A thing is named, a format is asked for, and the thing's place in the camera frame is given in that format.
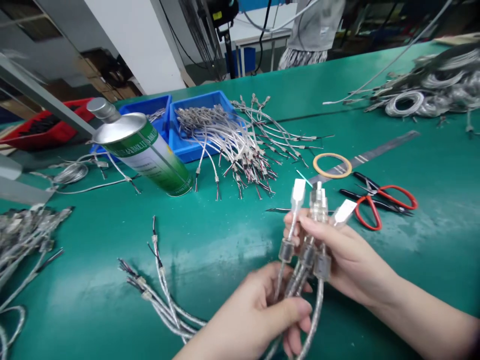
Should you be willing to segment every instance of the can lid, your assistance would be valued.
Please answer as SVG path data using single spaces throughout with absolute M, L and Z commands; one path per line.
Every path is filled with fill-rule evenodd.
M 103 97 L 90 100 L 86 109 L 105 123 L 112 123 L 121 117 L 115 106 Z

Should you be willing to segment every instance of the metal can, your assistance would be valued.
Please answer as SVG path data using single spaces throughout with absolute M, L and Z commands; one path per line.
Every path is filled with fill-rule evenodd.
M 145 114 L 120 115 L 102 97 L 90 101 L 87 109 L 104 122 L 93 134 L 93 142 L 152 180 L 168 195 L 178 197 L 190 191 L 193 177 Z

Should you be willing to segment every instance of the blue plastic bin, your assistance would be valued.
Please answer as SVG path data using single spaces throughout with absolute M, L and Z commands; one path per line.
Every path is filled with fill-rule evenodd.
M 182 136 L 179 134 L 180 126 L 179 122 L 177 121 L 177 114 L 175 113 L 175 110 L 202 107 L 213 109 L 213 107 L 218 104 L 220 104 L 225 111 L 236 114 L 234 107 L 232 104 L 230 104 L 230 101 L 227 99 L 223 91 L 215 91 L 205 95 L 191 97 L 171 103 L 168 144 L 175 155 L 177 155 L 184 163 L 190 163 L 200 159 L 202 156 L 203 146 L 198 143 L 191 143 L 182 139 L 185 138 L 186 134 L 184 132 L 182 133 Z M 207 150 L 210 155 L 218 153 L 211 147 L 208 147 Z
M 151 115 L 161 108 L 165 108 L 165 113 L 162 117 L 158 118 L 151 124 L 158 131 L 160 136 L 168 143 L 169 142 L 169 113 L 170 113 L 170 104 L 172 103 L 172 95 L 160 96 L 150 100 L 134 102 L 128 105 L 123 105 L 118 112 L 122 115 L 130 113 L 142 113 L 145 115 Z M 90 148 L 90 153 L 93 153 L 95 144 Z M 103 146 L 99 146 L 97 153 L 104 152 L 105 149 Z M 112 159 L 117 163 L 120 160 L 115 156 L 111 156 Z

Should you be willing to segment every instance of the wall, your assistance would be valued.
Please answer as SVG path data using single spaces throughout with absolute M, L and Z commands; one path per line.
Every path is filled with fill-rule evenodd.
M 185 88 L 154 0 L 85 0 L 148 95 Z
M 84 0 L 37 0 L 53 21 L 80 51 L 105 48 L 113 56 L 118 52 Z M 10 19 L 0 11 L 0 22 Z M 89 84 L 77 70 L 77 53 L 64 38 L 34 42 L 17 26 L 0 28 L 0 51 L 13 49 L 28 59 L 16 60 L 46 80 L 64 79 L 71 86 Z

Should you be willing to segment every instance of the work table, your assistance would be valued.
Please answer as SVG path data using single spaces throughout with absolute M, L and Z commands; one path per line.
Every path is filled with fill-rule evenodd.
M 446 47 L 424 43 L 413 46 L 388 71 L 408 72 L 412 60 L 436 54 Z M 324 151 L 352 158 L 410 130 L 420 137 L 393 149 L 358 170 L 380 185 L 398 185 L 418 200 L 414 217 L 381 211 L 383 230 L 371 232 L 355 217 L 358 231 L 399 275 L 448 304 L 478 316 L 480 304 L 480 138 L 469 140 L 464 114 L 438 119 L 388 117 L 383 110 L 364 113 L 366 102 L 345 106 L 322 105 L 344 98 L 376 74 L 402 49 L 368 53 L 300 68 L 213 83 L 172 92 L 173 100 L 222 90 L 230 100 L 252 93 L 260 102 L 271 100 L 264 112 L 295 133 L 324 139 Z M 373 82 L 385 82 L 386 73 Z M 480 129 L 479 113 L 472 114 Z M 313 156 L 302 152 L 310 165 Z M 68 152 L 64 155 L 69 160 Z M 321 160 L 329 169 L 338 162 Z M 198 162 L 186 165 L 194 173 Z M 226 170 L 223 162 L 221 169 Z M 216 184 L 209 162 L 202 164 L 198 192 L 172 198 L 146 178 L 78 195 L 56 194 L 48 203 L 58 210 L 75 206 L 55 233 L 65 250 L 14 301 L 27 308 L 24 329 L 11 349 L 11 360 L 29 359 L 171 359 L 181 339 L 161 322 L 152 306 L 125 283 L 117 258 L 135 266 L 156 289 L 155 259 L 150 241 L 152 216 L 157 216 L 160 256 L 169 289 L 180 306 L 210 319 L 248 272 L 277 259 L 283 215 L 268 208 L 290 206 L 296 170 L 307 178 L 312 166 L 273 164 L 279 174 L 272 181 L 272 198 L 250 186 L 238 199 L 231 176 L 220 178 L 222 200 L 216 202 Z M 127 175 L 133 172 L 126 170 Z M 107 181 L 119 180 L 113 168 Z M 29 184 L 46 188 L 43 179 L 24 176 Z M 103 182 L 98 169 L 67 191 Z M 352 176 L 325 184 L 329 207 L 338 207 L 341 188 L 358 190 Z M 0 211 L 22 208 L 0 200 Z M 308 359 L 412 359 L 415 353 L 362 306 L 331 286 L 325 289 L 319 328 Z

